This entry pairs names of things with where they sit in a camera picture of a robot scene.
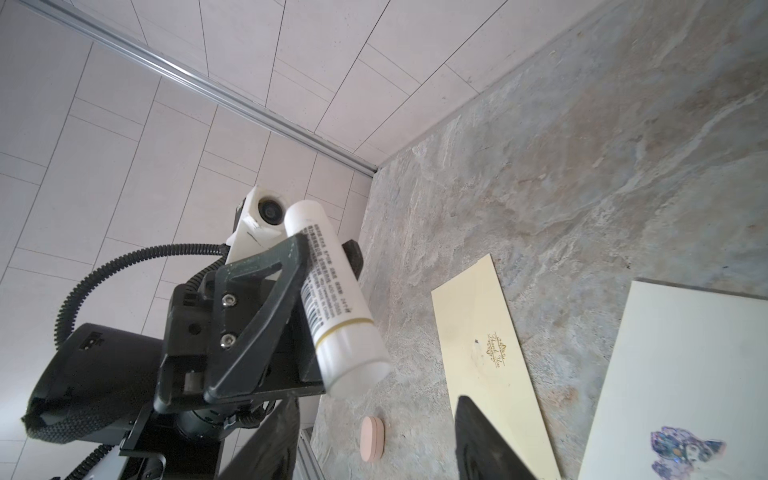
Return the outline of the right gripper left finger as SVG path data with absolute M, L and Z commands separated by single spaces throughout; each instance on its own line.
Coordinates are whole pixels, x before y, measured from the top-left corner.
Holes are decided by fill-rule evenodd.
M 277 405 L 217 478 L 291 479 L 299 433 L 299 401 L 291 397 Z

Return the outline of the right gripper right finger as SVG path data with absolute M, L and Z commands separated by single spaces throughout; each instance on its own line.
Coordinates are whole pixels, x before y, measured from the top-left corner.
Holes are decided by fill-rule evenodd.
M 535 476 L 468 396 L 455 415 L 456 460 L 461 480 L 527 479 Z

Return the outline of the cream white envelope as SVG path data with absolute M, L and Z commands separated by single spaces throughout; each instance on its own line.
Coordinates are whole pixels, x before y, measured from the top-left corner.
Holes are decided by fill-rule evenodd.
M 636 281 L 583 479 L 763 479 L 767 304 Z

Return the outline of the white glue stick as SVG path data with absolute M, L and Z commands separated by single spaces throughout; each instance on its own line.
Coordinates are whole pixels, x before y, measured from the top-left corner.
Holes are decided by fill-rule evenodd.
M 334 398 L 362 395 L 392 365 L 350 260 L 316 201 L 289 207 L 285 228 L 309 242 L 301 299 L 326 393 Z

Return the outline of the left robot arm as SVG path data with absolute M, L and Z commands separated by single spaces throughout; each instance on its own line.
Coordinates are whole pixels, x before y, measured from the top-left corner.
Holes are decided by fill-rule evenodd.
M 291 478 L 299 401 L 325 390 L 301 298 L 312 245 L 299 233 L 228 262 L 222 244 L 168 244 L 96 269 L 59 309 L 55 355 L 22 419 L 27 434 L 94 443 L 76 479 L 112 451 L 126 460 L 121 479 Z M 187 255 L 213 262 L 174 289 L 162 338 L 77 323 L 105 280 Z

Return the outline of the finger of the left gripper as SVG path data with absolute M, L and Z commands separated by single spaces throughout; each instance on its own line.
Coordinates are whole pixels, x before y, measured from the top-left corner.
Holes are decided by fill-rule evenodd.
M 307 237 L 299 233 L 217 271 L 207 403 L 234 403 L 256 393 L 299 298 L 309 250 Z
M 342 248 L 350 264 L 354 277 L 359 279 L 364 267 L 364 258 L 360 245 L 356 240 L 350 239 L 342 244 Z

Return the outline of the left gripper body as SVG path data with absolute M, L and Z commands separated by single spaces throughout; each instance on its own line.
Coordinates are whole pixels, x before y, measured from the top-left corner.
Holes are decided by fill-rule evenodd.
M 154 409 L 163 414 L 193 410 L 243 408 L 288 397 L 321 395 L 325 391 L 300 298 L 297 299 L 277 348 L 256 393 L 242 401 L 209 404 L 204 381 L 213 325 L 214 282 L 204 292 L 179 285 L 168 308 Z

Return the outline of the yellow envelope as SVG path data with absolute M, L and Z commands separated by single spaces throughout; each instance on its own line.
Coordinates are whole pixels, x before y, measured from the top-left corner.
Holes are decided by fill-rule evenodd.
M 492 257 L 431 293 L 451 408 L 468 397 L 536 479 L 561 477 Z

